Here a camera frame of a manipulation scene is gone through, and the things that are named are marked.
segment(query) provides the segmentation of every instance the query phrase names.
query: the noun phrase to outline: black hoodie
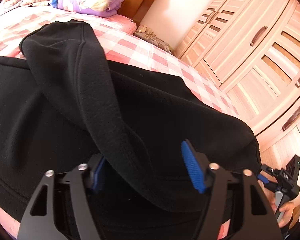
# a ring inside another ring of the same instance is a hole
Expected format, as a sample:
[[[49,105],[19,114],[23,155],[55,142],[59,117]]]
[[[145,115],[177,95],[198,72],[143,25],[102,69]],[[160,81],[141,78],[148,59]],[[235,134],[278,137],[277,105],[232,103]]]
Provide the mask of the black hoodie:
[[[45,171],[102,153],[105,187],[89,203],[106,236],[188,239],[207,200],[188,177],[184,139],[225,169],[258,172],[244,122],[202,103],[180,77],[107,61],[90,25],[45,25],[20,49],[27,60],[0,57],[0,206],[16,220]]]

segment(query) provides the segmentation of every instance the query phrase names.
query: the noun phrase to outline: metal screw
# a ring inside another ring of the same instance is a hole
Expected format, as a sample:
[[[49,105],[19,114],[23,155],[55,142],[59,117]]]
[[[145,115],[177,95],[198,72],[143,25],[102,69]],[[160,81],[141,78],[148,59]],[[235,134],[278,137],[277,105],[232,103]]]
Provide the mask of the metal screw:
[[[51,177],[54,175],[54,171],[53,170],[49,170],[46,172],[46,177]]]
[[[252,175],[252,171],[250,170],[243,170],[243,174],[246,176],[251,176]]]
[[[79,171],[84,171],[88,168],[88,164],[87,163],[82,163],[78,166],[78,170]]]
[[[218,170],[220,168],[219,164],[216,163],[210,163],[209,168],[212,170]]]

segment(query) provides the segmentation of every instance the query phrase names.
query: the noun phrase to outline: black metal bracket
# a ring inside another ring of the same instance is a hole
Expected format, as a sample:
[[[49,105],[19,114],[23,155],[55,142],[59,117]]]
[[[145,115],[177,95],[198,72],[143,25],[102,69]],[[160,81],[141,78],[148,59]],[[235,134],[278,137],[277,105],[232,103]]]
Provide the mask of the black metal bracket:
[[[204,174],[204,194],[210,195],[209,205],[202,210],[192,240],[218,238],[227,190],[233,192],[233,208],[228,236],[224,239],[282,239],[270,203],[252,171],[226,171],[218,164],[210,163],[205,154],[196,152],[188,140],[186,143]]]
[[[96,192],[102,185],[102,168],[105,160],[94,155],[89,164],[80,164],[68,173],[47,171],[37,186],[21,220],[18,240],[69,240],[56,227],[55,194],[60,185],[70,187],[71,202],[81,240],[100,240],[86,197],[86,189]]]
[[[289,164],[293,163],[295,165],[295,168],[290,169]],[[279,212],[280,207],[283,206],[286,202],[295,199],[300,192],[300,187],[297,185],[297,179],[299,176],[299,170],[300,170],[300,157],[295,155],[292,160],[288,163],[287,167],[289,170],[293,172],[293,174],[290,174],[287,170],[285,169],[273,169],[269,167],[266,164],[263,164],[261,166],[261,169],[269,174],[270,176],[274,177],[278,183],[269,181],[266,177],[263,175],[259,174],[258,179],[262,181],[264,184],[265,188],[276,193],[278,196],[282,196],[281,199],[278,199],[277,204],[277,210],[275,212],[275,217],[280,220],[281,217],[283,216],[283,213]]]

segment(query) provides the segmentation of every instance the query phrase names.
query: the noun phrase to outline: wardrobe door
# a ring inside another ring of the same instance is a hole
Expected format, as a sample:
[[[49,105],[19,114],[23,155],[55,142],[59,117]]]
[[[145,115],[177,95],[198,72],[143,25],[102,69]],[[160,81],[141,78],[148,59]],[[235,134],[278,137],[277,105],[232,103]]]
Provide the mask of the wardrobe door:
[[[213,14],[216,13],[222,4],[226,0],[214,0],[208,8],[203,12],[202,16],[199,17],[198,21],[194,24],[188,34],[185,36],[183,41],[177,46],[177,48],[172,52],[177,58],[180,58],[186,49],[190,46],[191,42],[197,37],[197,35],[205,27],[207,20],[210,20]]]
[[[281,118],[258,135],[257,140],[261,162],[272,168],[285,168],[294,155],[300,157],[300,98]],[[300,186],[300,172],[297,184]],[[273,196],[272,192],[264,191],[269,197]],[[300,204],[300,193],[293,201],[296,206]]]
[[[212,82],[217,86],[221,86],[221,83],[217,76],[214,74],[212,69],[208,66],[208,64],[202,59],[198,65],[195,67],[195,69],[204,77],[212,80]]]
[[[227,31],[232,22],[240,17],[242,10],[249,3],[250,0],[227,0],[212,15],[209,19],[209,24],[205,25],[201,33],[180,59],[190,66],[195,67],[220,36]]]
[[[300,96],[300,5],[282,16],[247,60],[221,85],[240,118],[259,134]]]
[[[274,26],[289,0],[251,0],[227,31],[203,55],[204,60],[224,83]],[[217,21],[213,21],[218,31]]]

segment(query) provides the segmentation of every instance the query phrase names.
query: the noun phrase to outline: human hand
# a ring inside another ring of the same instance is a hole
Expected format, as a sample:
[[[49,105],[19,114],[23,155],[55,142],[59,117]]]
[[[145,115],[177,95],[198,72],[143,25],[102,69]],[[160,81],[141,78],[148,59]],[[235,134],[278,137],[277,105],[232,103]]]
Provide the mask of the human hand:
[[[274,203],[275,203],[275,198],[272,198],[270,204],[271,204],[272,210],[275,212],[277,209],[277,206]],[[279,208],[280,212],[285,211],[283,217],[281,218],[281,220],[278,223],[279,228],[283,228],[286,224],[289,223],[289,221],[292,217],[293,208],[294,208],[294,203],[291,201],[284,203],[282,205],[282,207]]]

